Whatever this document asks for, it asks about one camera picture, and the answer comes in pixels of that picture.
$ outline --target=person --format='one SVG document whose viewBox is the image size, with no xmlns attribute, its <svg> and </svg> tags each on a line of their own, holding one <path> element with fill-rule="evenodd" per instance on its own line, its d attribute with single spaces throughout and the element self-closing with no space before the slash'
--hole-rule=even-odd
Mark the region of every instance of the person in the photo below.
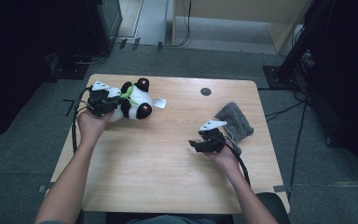
<svg viewBox="0 0 358 224">
<path fill-rule="evenodd" d="M 76 222 L 83 202 L 93 150 L 113 114 L 114 112 L 111 112 L 102 117 L 95 117 L 86 110 L 77 116 L 81 135 L 80 144 L 40 205 L 34 223 Z M 237 195 L 246 223 L 277 223 L 246 182 L 238 161 L 230 149 L 224 147 L 220 153 L 204 153 L 204 155 L 212 159 L 228 178 Z M 153 221 L 158 222 L 158 219 L 159 223 L 189 223 L 179 217 L 167 216 L 143 220 L 139 223 L 155 223 Z"/>
</svg>

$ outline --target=table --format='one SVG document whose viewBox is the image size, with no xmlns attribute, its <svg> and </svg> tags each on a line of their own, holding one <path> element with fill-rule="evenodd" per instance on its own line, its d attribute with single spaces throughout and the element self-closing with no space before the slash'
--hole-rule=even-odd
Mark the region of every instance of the table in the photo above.
<svg viewBox="0 0 358 224">
<path fill-rule="evenodd" d="M 312 0 L 196 0 L 191 2 L 191 17 L 266 22 L 276 51 L 282 52 L 296 26 L 303 21 L 312 2 Z M 189 3 L 190 0 L 174 0 L 173 44 L 176 36 L 176 16 L 187 17 Z"/>
<path fill-rule="evenodd" d="M 137 76 L 93 75 L 114 87 Z M 153 98 L 167 100 L 142 120 L 107 124 L 89 168 L 83 210 L 97 212 L 240 214 L 234 190 L 210 159 L 188 140 L 201 140 L 202 124 L 229 102 L 236 102 L 255 132 L 239 145 L 253 190 L 274 192 L 282 177 L 256 85 L 252 81 L 147 77 Z M 204 96 L 202 88 L 212 93 Z M 51 181 L 73 156 L 69 132 Z M 289 212 L 285 192 L 277 193 Z"/>
</svg>

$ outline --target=panda plush toy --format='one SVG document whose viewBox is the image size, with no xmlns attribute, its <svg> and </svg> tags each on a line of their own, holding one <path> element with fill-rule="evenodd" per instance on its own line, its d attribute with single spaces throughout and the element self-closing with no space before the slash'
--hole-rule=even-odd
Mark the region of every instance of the panda plush toy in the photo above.
<svg viewBox="0 0 358 224">
<path fill-rule="evenodd" d="M 115 114 L 109 122 L 115 122 L 122 118 L 145 119 L 152 113 L 153 99 L 149 94 L 149 80 L 141 77 L 137 82 L 126 82 L 119 88 L 109 88 L 108 97 L 120 96 L 123 99 L 117 106 Z"/>
</svg>

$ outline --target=folded cloth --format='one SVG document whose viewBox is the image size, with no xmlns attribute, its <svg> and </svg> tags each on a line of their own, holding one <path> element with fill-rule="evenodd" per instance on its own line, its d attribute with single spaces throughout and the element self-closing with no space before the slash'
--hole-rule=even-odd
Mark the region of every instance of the folded cloth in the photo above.
<svg viewBox="0 0 358 224">
<path fill-rule="evenodd" d="M 241 140 L 254 132 L 254 128 L 234 102 L 225 105 L 214 117 L 227 122 L 225 128 L 233 141 Z"/>
</svg>

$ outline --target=carpeted floor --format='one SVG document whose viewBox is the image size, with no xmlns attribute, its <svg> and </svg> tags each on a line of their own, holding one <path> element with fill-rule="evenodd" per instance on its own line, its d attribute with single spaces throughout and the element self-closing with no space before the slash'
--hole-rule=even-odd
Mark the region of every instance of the carpeted floor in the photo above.
<svg viewBox="0 0 358 224">
<path fill-rule="evenodd" d="M 0 223 L 32 223 L 69 132 L 66 117 L 92 74 L 247 79 L 268 86 L 262 65 L 280 65 L 283 56 L 201 49 L 115 47 L 89 67 L 84 80 L 44 83 L 0 136 Z M 260 91 L 265 114 L 298 103 L 293 91 Z M 304 125 L 293 172 L 303 108 Z M 292 223 L 358 223 L 358 159 L 345 148 L 325 145 L 311 105 L 300 105 L 268 122 L 285 186 L 291 192 Z M 103 213 L 87 213 L 86 223 L 103 222 Z M 235 216 L 242 223 L 241 216 Z"/>
</svg>

